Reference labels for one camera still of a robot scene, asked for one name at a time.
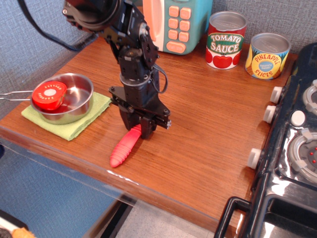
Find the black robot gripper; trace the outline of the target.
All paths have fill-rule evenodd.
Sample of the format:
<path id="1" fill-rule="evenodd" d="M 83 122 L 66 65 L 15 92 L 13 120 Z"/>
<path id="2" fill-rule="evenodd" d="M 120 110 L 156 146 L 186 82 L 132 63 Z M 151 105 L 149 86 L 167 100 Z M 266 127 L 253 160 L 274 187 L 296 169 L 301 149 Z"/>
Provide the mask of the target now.
<path id="1" fill-rule="evenodd" d="M 157 125 L 168 129 L 171 126 L 170 110 L 159 99 L 152 82 L 139 85 L 111 86 L 112 103 L 119 107 L 127 130 L 140 123 L 141 136 L 148 139 Z"/>

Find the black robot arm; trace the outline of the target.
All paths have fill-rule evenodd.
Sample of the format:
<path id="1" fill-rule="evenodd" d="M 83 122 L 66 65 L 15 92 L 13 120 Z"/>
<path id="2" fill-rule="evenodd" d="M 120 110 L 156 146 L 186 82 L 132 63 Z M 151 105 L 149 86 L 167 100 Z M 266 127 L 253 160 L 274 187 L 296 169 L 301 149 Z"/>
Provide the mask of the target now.
<path id="1" fill-rule="evenodd" d="M 128 130 L 141 126 L 143 139 L 157 126 L 168 129 L 170 110 L 160 101 L 158 48 L 142 12 L 130 0 L 67 0 L 63 14 L 80 30 L 106 40 L 120 66 L 121 87 L 112 86 L 112 103 L 119 107 Z"/>

